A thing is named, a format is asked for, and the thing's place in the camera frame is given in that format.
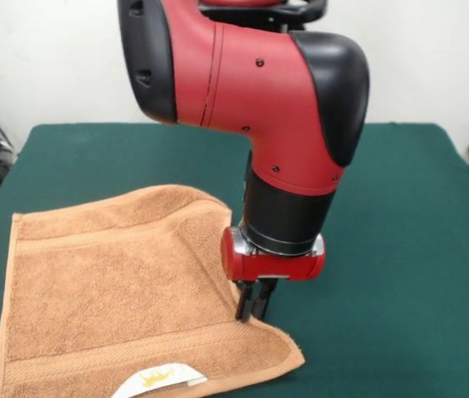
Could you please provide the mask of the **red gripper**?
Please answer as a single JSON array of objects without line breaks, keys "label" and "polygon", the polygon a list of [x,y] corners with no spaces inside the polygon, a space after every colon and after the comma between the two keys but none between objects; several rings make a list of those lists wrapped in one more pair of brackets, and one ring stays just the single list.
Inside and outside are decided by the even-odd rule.
[{"label": "red gripper", "polygon": [[[319,234],[312,248],[301,256],[272,255],[246,240],[239,227],[227,227],[220,243],[221,261],[227,279],[239,281],[239,302],[235,319],[246,323],[252,313],[264,319],[278,279],[292,281],[315,279],[322,271],[325,242]],[[253,301],[254,282],[259,280],[259,295]]]}]

